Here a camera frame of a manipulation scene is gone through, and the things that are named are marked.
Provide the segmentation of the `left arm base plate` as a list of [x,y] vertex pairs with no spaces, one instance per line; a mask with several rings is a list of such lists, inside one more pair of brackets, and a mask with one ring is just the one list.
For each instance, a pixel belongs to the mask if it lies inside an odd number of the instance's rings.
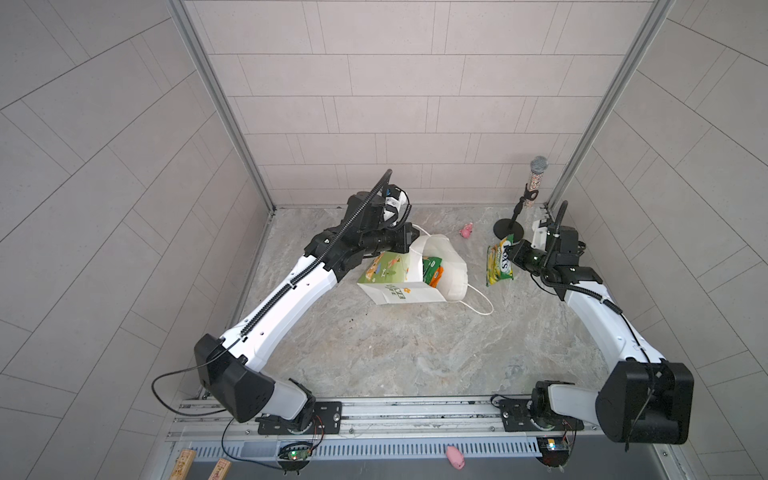
[[312,408],[305,406],[296,418],[286,420],[275,415],[258,418],[259,435],[309,435],[311,433],[338,434],[343,403],[315,401]]

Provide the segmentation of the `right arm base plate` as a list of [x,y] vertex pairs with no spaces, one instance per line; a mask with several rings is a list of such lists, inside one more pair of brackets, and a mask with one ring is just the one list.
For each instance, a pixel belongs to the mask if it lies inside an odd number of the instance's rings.
[[530,397],[495,394],[490,402],[500,411],[506,432],[565,432],[584,429],[581,420],[556,414],[549,407],[538,406],[538,401]]

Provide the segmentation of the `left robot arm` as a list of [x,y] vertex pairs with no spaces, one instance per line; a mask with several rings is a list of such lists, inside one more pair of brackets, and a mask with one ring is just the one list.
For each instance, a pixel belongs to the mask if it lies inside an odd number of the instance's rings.
[[204,335],[194,354],[201,385],[240,423],[259,415],[304,431],[315,398],[296,381],[263,373],[271,354],[296,322],[325,293],[368,258],[406,254],[419,233],[409,222],[407,193],[385,171],[370,191],[347,201],[337,226],[315,235],[287,277],[238,324],[218,337]]

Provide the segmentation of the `yellow green Fox's candy bag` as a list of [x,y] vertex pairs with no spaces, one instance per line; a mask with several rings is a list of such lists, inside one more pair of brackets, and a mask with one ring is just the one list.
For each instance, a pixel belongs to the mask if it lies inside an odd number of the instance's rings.
[[513,262],[510,253],[515,245],[515,237],[510,234],[498,243],[491,245],[487,249],[486,262],[486,285],[494,285],[503,280],[512,280],[514,273],[512,270]]

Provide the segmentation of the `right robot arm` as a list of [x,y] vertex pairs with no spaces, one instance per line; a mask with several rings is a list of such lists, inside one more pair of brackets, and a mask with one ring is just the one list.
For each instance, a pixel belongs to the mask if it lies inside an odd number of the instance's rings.
[[587,328],[611,372],[598,390],[540,381],[530,411],[542,428],[558,417],[598,426],[610,440],[629,445],[684,444],[688,440],[694,377],[682,363],[667,360],[631,324],[602,278],[580,265],[586,245],[578,231],[563,225],[568,204],[548,215],[532,240],[512,250],[513,263],[574,311]]

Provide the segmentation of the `green snack bag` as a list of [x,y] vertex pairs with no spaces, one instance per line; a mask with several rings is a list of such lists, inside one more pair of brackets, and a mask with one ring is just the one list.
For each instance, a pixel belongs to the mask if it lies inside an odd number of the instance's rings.
[[440,257],[422,258],[423,282],[432,288],[436,288],[444,272]]

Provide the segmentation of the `white paper bag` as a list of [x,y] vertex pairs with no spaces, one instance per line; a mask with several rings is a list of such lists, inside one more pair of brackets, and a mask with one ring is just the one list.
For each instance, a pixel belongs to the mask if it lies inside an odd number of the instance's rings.
[[[468,291],[478,293],[479,290],[469,283],[467,264],[449,238],[417,228],[420,236],[407,254],[380,254],[359,277],[357,285],[377,305],[457,303],[481,316],[494,313],[493,306],[481,311],[465,301]],[[442,259],[444,272],[436,288],[423,282],[422,258],[425,256]]]

